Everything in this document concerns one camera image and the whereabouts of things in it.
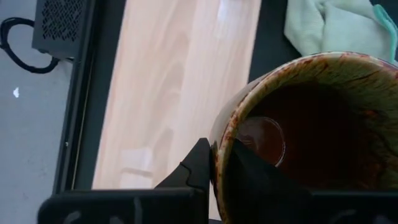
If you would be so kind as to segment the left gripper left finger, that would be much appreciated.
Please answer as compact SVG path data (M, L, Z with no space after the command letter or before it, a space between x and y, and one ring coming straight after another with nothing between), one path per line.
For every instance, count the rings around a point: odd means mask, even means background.
M192 187L209 190L210 159L210 144L207 138L200 138L174 171L156 188Z

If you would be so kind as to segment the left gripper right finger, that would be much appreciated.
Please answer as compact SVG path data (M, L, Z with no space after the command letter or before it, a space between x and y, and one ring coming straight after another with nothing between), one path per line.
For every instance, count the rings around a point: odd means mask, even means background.
M228 161L230 186L260 194L308 195L309 191L285 176L278 168L261 159L240 140L235 139Z

